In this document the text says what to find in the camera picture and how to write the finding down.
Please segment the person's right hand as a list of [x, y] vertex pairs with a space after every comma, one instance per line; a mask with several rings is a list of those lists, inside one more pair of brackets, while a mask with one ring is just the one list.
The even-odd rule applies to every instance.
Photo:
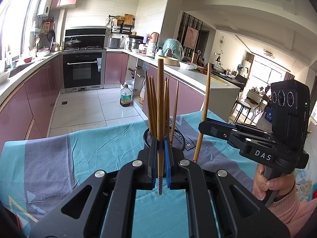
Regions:
[[277, 191], [275, 198], [279, 199], [288, 195], [293, 190], [295, 185], [294, 174], [268, 180], [264, 176], [264, 172], [264, 165], [258, 163], [253, 184], [253, 195], [258, 200], [264, 200], [268, 191]]

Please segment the pink sleeve right forearm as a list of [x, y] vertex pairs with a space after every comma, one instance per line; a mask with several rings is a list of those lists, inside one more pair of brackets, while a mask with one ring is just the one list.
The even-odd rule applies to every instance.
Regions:
[[290, 237], [316, 237], [316, 198], [300, 202], [294, 186], [286, 196], [273, 202], [269, 210], [286, 225]]

